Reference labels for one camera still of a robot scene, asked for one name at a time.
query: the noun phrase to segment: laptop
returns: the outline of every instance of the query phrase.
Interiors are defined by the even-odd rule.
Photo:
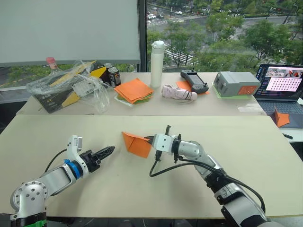
[[[303,128],[303,107],[297,101],[303,93],[303,66],[261,64],[256,75],[261,82],[254,97],[275,120],[278,112],[289,114],[290,123],[281,128]]]

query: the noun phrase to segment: gray battery box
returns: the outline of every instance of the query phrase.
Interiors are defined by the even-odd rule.
[[[214,79],[214,87],[222,97],[253,95],[260,85],[250,72],[219,72]]]

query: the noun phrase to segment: remote controller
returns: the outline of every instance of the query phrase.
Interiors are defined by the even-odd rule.
[[[183,77],[189,83],[192,92],[201,94],[208,90],[207,83],[204,83],[194,70],[182,70],[181,77]]]

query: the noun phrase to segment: pen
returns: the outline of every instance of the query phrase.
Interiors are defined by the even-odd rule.
[[[290,136],[290,135],[287,135],[287,134],[284,134],[284,133],[283,133],[283,135],[284,135],[286,138],[289,138],[289,139],[291,139],[291,140],[293,139],[293,137]]]

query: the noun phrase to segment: black can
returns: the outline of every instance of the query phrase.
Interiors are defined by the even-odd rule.
[[[109,68],[108,75],[109,75],[110,84],[112,87],[116,87],[121,84],[120,73],[116,67]]]
[[[103,80],[104,83],[110,85],[108,69],[113,67],[113,65],[111,63],[105,63],[104,66],[106,67],[106,72],[104,75],[102,75],[101,79]]]

